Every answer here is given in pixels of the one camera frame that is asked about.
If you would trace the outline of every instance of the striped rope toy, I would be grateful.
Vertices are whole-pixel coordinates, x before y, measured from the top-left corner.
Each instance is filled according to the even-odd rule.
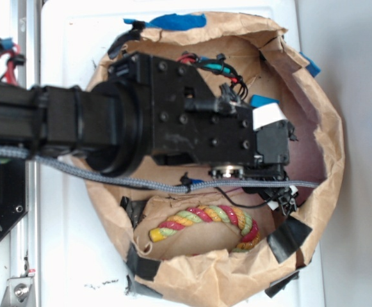
[[[256,221],[237,207],[226,205],[190,207],[169,216],[159,227],[149,232],[152,242],[159,242],[175,235],[179,230],[197,223],[223,222],[231,223],[241,230],[240,243],[232,251],[246,252],[260,242],[261,237]]]

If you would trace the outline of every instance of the white wall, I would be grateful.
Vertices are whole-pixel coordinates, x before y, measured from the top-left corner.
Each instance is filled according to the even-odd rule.
[[[346,170],[321,240],[327,307],[372,306],[372,0],[297,0],[302,50],[344,118]]]

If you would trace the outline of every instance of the black metal bracket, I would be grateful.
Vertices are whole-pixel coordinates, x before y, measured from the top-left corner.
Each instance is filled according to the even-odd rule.
[[[26,215],[25,161],[0,165],[0,242]]]

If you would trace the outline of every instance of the gray braided cable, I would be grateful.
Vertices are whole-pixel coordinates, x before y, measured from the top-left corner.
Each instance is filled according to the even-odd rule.
[[[0,146],[0,157],[9,159],[27,159],[29,157],[29,150],[25,148],[17,148],[11,146]],[[301,187],[317,187],[319,184],[314,182],[308,182],[303,180],[289,180],[289,181],[258,181],[258,180],[212,180],[206,182],[200,182],[197,184],[191,184],[190,186],[185,185],[168,185],[160,182],[128,178],[128,177],[107,177],[96,173],[94,171],[88,171],[85,169],[77,168],[67,163],[58,161],[53,158],[36,156],[34,160],[40,164],[50,166],[58,169],[69,175],[83,178],[85,180],[100,182],[103,184],[121,185],[126,187],[132,187],[137,189],[150,189],[160,190],[169,194],[184,194],[190,191],[196,191],[199,189],[207,189],[210,187],[287,187],[290,185],[301,186]]]

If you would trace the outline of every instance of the black tape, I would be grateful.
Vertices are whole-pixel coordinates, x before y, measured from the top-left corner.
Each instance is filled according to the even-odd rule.
[[[140,34],[145,28],[145,23],[141,21],[133,22],[133,27],[130,31],[123,33],[122,35],[116,37],[115,41],[111,44],[108,55],[110,59],[114,59],[118,56],[123,45],[130,40],[140,40]]]
[[[127,254],[127,266],[133,275],[137,275],[145,280],[153,281],[154,277],[158,273],[160,261],[142,258],[137,253],[137,250],[133,244],[130,245],[129,252]]]
[[[291,280],[298,279],[299,277],[300,277],[300,272],[295,271],[292,275],[289,275],[288,277],[284,278],[283,280],[280,280],[276,283],[272,283],[271,287],[266,289],[264,292],[265,292],[266,295],[268,295],[270,298],[272,298],[278,292],[283,290]]]
[[[120,200],[120,206],[126,210],[133,228],[136,228],[144,218],[143,210],[146,207],[146,203],[147,200],[131,201],[130,198],[125,196]]]
[[[289,216],[273,233],[267,237],[278,263],[284,262],[300,249],[312,228]]]
[[[160,294],[159,292],[135,281],[134,276],[132,274],[127,275],[127,288],[125,294],[129,295],[130,292],[141,295],[147,295],[150,297],[156,297],[158,299],[161,299],[163,297],[163,295]]]

